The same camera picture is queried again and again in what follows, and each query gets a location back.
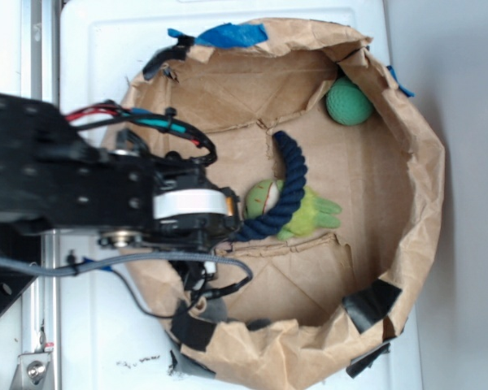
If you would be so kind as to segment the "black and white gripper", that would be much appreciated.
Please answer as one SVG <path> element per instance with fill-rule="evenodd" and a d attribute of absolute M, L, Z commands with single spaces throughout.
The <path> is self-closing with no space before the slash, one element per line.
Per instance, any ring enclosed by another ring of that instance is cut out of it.
<path fill-rule="evenodd" d="M 242 227 L 238 195 L 219 188 L 205 167 L 179 156 L 153 158 L 155 192 L 148 244 L 160 249 L 209 252 Z"/>

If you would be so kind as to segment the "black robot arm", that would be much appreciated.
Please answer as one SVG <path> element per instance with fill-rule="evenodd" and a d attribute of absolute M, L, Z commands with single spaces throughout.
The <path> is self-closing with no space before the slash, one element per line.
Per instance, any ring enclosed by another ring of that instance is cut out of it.
<path fill-rule="evenodd" d="M 102 247 L 183 262 L 194 299 L 244 286 L 207 286 L 201 265 L 241 227 L 238 199 L 207 178 L 215 145 L 175 114 L 104 102 L 63 115 L 0 93 L 0 317 L 42 275 L 35 239 L 51 230 L 96 232 Z"/>

